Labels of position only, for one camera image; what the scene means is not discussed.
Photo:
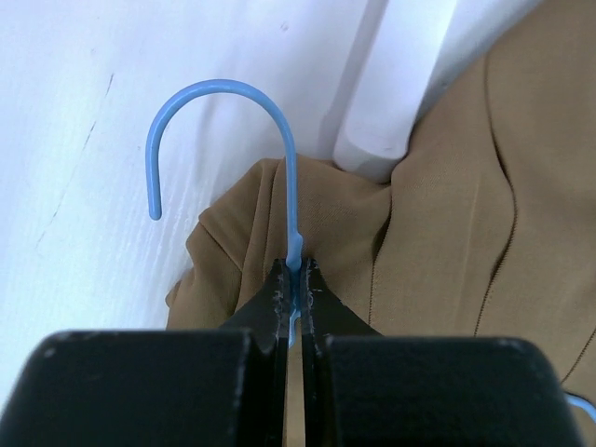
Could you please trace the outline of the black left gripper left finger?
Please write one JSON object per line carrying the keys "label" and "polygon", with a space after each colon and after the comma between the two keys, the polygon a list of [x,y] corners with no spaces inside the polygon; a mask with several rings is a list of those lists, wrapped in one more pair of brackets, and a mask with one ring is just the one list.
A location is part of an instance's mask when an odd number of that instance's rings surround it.
{"label": "black left gripper left finger", "polygon": [[56,332],[1,418],[5,446],[279,446],[290,273],[212,330]]}

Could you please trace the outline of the white garment rack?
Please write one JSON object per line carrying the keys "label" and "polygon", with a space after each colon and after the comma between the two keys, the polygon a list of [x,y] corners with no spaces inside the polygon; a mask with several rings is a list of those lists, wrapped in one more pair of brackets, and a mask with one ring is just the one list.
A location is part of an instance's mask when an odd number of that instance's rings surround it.
{"label": "white garment rack", "polygon": [[455,7],[454,1],[367,3],[332,152],[341,169],[383,183],[406,156]]}

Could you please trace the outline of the tan pleated skirt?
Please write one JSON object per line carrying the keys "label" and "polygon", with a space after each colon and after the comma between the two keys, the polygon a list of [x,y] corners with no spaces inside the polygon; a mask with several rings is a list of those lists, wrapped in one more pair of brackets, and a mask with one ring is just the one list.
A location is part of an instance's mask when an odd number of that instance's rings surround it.
{"label": "tan pleated skirt", "polygon": [[595,397],[595,5],[545,1],[378,184],[297,161],[304,255],[384,335],[506,335]]}

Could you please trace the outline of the blue wire hanger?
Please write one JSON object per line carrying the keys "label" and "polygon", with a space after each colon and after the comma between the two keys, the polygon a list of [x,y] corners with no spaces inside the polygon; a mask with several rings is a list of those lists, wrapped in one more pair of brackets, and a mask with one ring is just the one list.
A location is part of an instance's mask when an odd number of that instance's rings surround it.
{"label": "blue wire hanger", "polygon": [[197,82],[175,93],[158,110],[148,130],[145,143],[145,178],[148,213],[152,220],[162,217],[161,183],[159,174],[159,149],[165,129],[170,120],[190,101],[216,93],[235,94],[261,106],[278,127],[284,144],[286,158],[286,224],[287,255],[286,266],[291,271],[291,301],[289,342],[296,341],[296,320],[301,316],[298,310],[298,274],[302,265],[304,240],[298,230],[297,154],[291,127],[278,106],[261,90],[247,83],[231,79],[210,79]]}

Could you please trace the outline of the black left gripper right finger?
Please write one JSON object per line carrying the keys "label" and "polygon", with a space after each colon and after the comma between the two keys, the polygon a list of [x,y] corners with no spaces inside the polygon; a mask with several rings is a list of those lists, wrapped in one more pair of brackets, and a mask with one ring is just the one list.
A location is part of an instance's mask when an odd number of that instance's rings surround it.
{"label": "black left gripper right finger", "polygon": [[309,446],[578,446],[545,355],[510,337],[383,336],[301,269]]}

